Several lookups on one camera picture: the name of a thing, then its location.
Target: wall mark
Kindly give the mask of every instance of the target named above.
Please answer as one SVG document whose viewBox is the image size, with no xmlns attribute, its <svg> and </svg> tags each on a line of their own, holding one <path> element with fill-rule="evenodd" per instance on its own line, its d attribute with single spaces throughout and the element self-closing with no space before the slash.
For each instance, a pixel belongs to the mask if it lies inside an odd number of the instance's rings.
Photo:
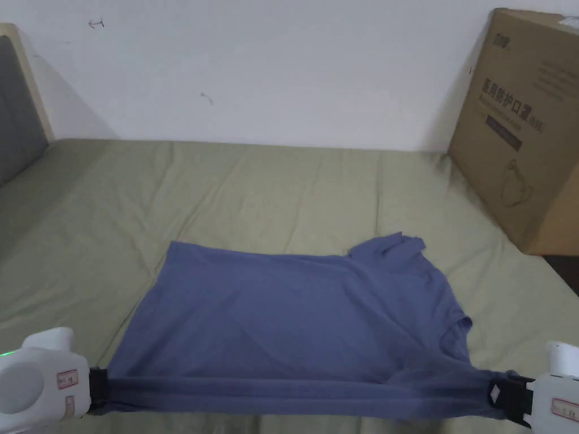
<svg viewBox="0 0 579 434">
<path fill-rule="evenodd" d="M 100 21 L 93 21 L 93 20 L 90 20 L 90 21 L 89 21 L 89 26 L 90 26 L 90 28 L 95 28 L 94 26 L 99 25 L 99 24 L 100 24 L 101 26 L 105 27 L 105 24 L 102 22 L 102 18 L 101 18 Z"/>
<path fill-rule="evenodd" d="M 200 96 L 201 98 L 206 98 L 206 99 L 209 101 L 209 104 L 210 104 L 210 105 L 213 105 L 213 100 L 211 99 L 210 96 L 205 95 L 203 92 L 201 92 L 201 93 L 199 94 L 199 96 Z"/>
</svg>

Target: wooden headboard frame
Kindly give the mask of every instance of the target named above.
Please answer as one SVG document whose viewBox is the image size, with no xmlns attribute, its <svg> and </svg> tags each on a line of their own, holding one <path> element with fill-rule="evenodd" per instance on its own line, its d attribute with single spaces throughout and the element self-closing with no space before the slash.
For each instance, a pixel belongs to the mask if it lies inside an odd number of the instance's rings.
<svg viewBox="0 0 579 434">
<path fill-rule="evenodd" d="M 40 118 L 46 138 L 48 139 L 49 142 L 54 141 L 52 128 L 50 127 L 50 123 L 48 122 L 48 116 L 46 115 L 44 105 L 42 104 L 40 92 L 38 91 L 38 87 L 36 86 L 36 82 L 34 81 L 32 69 L 30 68 L 28 59 L 26 58 L 24 46 L 22 45 L 22 40 L 20 39 L 18 33 L 18 28 L 14 24 L 0 23 L 0 36 L 7 36 L 12 42 L 12 45 L 14 46 L 14 50 L 16 51 L 16 55 L 18 57 L 18 61 L 20 63 L 20 68 L 22 69 L 24 79 L 28 84 L 28 89 L 34 101 L 36 112 L 38 114 L 38 117 Z"/>
</svg>

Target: chinese characters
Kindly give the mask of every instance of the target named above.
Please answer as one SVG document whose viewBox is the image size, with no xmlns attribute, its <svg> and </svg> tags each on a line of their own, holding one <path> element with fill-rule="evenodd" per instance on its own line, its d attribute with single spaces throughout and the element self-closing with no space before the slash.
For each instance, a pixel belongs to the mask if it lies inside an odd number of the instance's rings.
<svg viewBox="0 0 579 434">
<path fill-rule="evenodd" d="M 535 116 L 531 116 L 533 108 L 529 104 L 523 104 L 523 102 L 517 100 L 512 93 L 500 87 L 498 83 L 493 83 L 490 79 L 485 78 L 482 84 L 482 91 L 502 105 L 503 108 L 510 108 L 511 112 L 519 116 L 522 121 L 531 125 L 535 130 L 540 133 L 543 132 L 543 121 Z"/>
</svg>

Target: label sticker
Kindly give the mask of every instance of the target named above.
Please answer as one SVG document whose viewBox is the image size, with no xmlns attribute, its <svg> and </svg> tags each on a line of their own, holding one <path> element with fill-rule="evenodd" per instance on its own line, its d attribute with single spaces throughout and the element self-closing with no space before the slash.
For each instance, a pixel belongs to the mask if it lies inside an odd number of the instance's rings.
<svg viewBox="0 0 579 434">
<path fill-rule="evenodd" d="M 551 412 L 565 419 L 579 422 L 579 404 L 555 398 L 551 404 Z"/>
<path fill-rule="evenodd" d="M 579 28 L 579 17 L 567 17 L 564 20 L 559 21 L 559 24 Z"/>
<path fill-rule="evenodd" d="M 64 404 L 66 406 L 66 411 L 64 412 L 64 416 L 61 419 L 62 421 L 65 419 L 70 419 L 74 416 L 74 396 L 67 396 L 64 399 Z"/>
<path fill-rule="evenodd" d="M 59 389 L 66 389 L 67 387 L 78 384 L 78 372 L 76 369 L 72 371 L 59 372 L 56 375 L 56 383 Z"/>
</svg>

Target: cardboard box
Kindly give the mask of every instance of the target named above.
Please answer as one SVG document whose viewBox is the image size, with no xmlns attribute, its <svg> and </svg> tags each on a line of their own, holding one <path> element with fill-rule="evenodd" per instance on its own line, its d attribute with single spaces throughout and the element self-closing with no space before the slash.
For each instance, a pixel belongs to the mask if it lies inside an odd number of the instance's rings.
<svg viewBox="0 0 579 434">
<path fill-rule="evenodd" d="M 579 18 L 493 12 L 449 154 L 522 252 L 579 255 Z"/>
</svg>

